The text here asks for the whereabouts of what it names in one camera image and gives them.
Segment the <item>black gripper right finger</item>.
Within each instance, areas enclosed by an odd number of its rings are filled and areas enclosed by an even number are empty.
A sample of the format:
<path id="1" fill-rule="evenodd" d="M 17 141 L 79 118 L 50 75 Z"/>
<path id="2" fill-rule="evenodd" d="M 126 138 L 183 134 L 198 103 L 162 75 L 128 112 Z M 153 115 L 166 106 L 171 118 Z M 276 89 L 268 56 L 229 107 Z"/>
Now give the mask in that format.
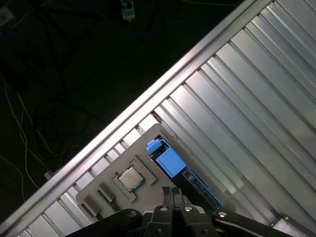
<path id="1" fill-rule="evenodd" d="M 173 188 L 175 212 L 185 225 L 181 229 L 186 237 L 288 237 L 289 234 L 262 223 L 219 209 L 208 216 L 198 207 L 187 205 L 179 188 Z"/>

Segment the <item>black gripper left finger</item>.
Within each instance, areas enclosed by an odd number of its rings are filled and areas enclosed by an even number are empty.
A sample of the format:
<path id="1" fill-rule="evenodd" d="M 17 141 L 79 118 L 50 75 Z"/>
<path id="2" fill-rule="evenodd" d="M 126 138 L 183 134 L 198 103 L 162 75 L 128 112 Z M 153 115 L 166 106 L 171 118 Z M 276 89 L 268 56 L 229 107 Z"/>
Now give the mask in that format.
<path id="1" fill-rule="evenodd" d="M 163 187 L 163 204 L 142 214 L 135 209 L 121 210 L 85 228 L 69 234 L 70 237 L 170 237 L 174 213 L 171 187 Z"/>

